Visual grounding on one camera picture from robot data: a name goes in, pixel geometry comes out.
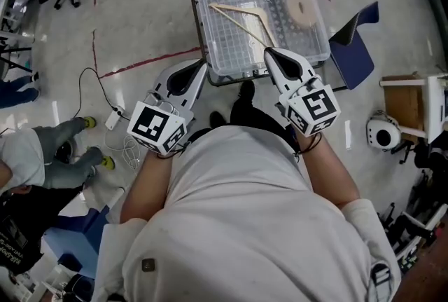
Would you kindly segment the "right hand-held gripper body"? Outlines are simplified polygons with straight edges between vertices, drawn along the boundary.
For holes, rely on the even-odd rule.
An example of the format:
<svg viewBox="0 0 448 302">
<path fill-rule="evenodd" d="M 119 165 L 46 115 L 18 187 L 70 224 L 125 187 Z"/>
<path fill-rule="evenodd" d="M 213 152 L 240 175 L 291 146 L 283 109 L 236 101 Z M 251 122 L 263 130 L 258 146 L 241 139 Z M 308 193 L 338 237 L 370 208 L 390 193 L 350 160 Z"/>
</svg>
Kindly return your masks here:
<svg viewBox="0 0 448 302">
<path fill-rule="evenodd" d="M 279 96 L 282 115 L 305 137 L 329 128 L 341 110 L 330 85 L 312 77 Z"/>
</svg>

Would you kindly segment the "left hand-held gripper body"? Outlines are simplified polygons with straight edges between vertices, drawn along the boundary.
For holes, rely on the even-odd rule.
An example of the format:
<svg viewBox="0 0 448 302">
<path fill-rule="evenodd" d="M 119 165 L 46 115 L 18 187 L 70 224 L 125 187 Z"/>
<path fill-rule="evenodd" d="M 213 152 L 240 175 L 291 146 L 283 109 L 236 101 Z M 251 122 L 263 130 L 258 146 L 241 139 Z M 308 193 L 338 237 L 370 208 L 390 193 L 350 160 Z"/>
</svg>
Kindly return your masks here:
<svg viewBox="0 0 448 302">
<path fill-rule="evenodd" d="M 150 93 L 143 102 L 137 102 L 127 133 L 148 150 L 168 156 L 186 136 L 193 118 L 190 109 Z"/>
</svg>

